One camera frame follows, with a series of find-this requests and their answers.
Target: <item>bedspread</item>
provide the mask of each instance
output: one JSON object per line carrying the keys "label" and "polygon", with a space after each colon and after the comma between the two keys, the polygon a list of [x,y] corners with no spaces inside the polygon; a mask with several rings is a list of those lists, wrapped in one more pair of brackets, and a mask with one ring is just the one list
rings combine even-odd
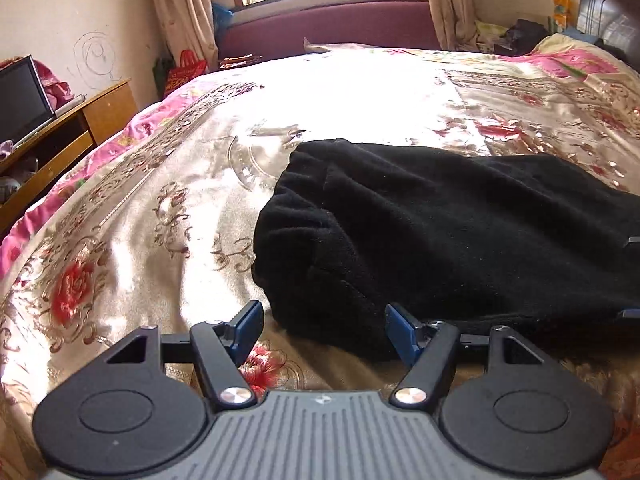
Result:
{"label": "bedspread", "polygon": [[[50,219],[30,240],[25,234],[9,256],[3,249],[15,260],[0,285],[5,476],[42,468],[30,433],[34,407],[104,348],[141,324],[184,332],[212,316],[228,320],[250,299],[267,309],[242,368],[258,394],[391,391],[401,365],[288,336],[249,272],[258,212],[289,153],[337,137],[463,155],[551,153],[640,194],[640,79],[591,45],[553,36],[519,59],[335,48],[202,76],[175,91],[56,185],[57,202],[40,204],[40,219]],[[603,471],[630,478],[640,468],[640,454],[629,451],[640,440],[636,361],[606,359],[602,370],[574,371],[616,403],[618,432]],[[168,373],[193,379],[187,365]],[[458,380],[477,373],[464,368]]]}

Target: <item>red bag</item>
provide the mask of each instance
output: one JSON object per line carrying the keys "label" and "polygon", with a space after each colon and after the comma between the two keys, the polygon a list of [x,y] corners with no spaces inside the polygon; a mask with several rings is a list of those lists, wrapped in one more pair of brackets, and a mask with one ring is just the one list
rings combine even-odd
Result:
{"label": "red bag", "polygon": [[193,50],[183,50],[180,53],[180,66],[169,70],[162,98],[164,99],[176,88],[180,88],[185,83],[204,74],[206,69],[207,62],[198,60]]}

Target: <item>beige curtain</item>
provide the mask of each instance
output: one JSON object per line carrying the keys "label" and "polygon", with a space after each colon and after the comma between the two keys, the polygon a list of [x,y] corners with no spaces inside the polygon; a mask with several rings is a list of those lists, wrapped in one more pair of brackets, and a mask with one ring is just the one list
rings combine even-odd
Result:
{"label": "beige curtain", "polygon": [[218,64],[218,48],[213,36],[211,0],[154,0],[164,38],[175,62],[191,49],[205,59],[210,70]]}
{"label": "beige curtain", "polygon": [[444,50],[476,46],[474,0],[429,0],[433,24]]}

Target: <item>gray plastic panel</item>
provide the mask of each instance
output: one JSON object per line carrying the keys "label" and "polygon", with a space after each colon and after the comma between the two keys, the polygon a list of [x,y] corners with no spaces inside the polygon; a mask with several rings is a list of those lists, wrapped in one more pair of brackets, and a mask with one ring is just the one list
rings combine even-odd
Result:
{"label": "gray plastic panel", "polygon": [[[69,477],[51,471],[47,480]],[[150,480],[507,479],[472,463],[431,417],[398,410],[378,392],[270,392],[219,416],[201,446]],[[572,477],[599,480],[595,471]]]}

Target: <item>wooden cabinet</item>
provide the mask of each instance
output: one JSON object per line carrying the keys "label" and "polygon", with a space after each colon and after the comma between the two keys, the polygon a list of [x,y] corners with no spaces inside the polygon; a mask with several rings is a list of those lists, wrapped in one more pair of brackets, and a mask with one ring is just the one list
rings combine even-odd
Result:
{"label": "wooden cabinet", "polygon": [[129,81],[121,81],[49,123],[4,160],[0,175],[11,174],[28,158],[38,171],[0,205],[0,240],[52,184],[89,150],[117,134],[138,111]]}

